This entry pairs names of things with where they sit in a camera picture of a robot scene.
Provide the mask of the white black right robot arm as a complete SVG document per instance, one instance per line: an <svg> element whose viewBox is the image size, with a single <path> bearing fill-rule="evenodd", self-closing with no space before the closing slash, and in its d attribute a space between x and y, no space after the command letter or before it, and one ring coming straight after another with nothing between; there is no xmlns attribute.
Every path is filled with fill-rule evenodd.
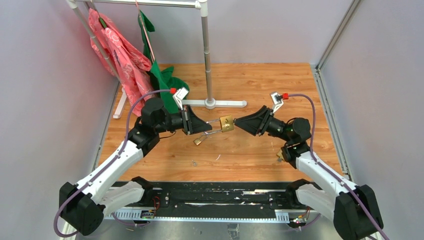
<svg viewBox="0 0 424 240"><path fill-rule="evenodd" d="M316 210L332 221L344 240L360 240L384 228L373 189L338 174L307 143L312 137L308 119L295 117L284 122L275 118L272 109L263 106L253 114L235 119L234 125L253 136L267 133L284 140L280 158L311 178L312 181L299 179L289 184L285 201L290 208L304 205Z"/></svg>

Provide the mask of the small brass padlock with key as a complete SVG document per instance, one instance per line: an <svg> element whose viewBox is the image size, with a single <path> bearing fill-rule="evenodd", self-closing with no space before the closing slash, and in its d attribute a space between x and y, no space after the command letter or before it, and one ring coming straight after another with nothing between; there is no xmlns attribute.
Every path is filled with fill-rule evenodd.
<svg viewBox="0 0 424 240"><path fill-rule="evenodd" d="M196 146L200 145L204 140L206 140L208 138L208 134L207 133L203 133L202 135L200 135L199 137L197 137L193 142Z"/></svg>

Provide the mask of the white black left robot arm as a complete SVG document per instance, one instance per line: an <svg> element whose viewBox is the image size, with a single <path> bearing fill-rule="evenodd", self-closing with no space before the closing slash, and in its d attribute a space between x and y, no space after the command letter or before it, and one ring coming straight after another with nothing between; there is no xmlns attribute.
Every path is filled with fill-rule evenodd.
<svg viewBox="0 0 424 240"><path fill-rule="evenodd" d="M212 126L196 116L189 105L169 113L161 98L148 99L141 116L115 153L77 183L66 182L61 186L59 209L54 218L62 218L77 233L88 236L105 217L126 205L149 206L153 201L153 186L140 176L114 190L110 187L160 142L160 133L182 130L186 135L193 135L211 129Z"/></svg>

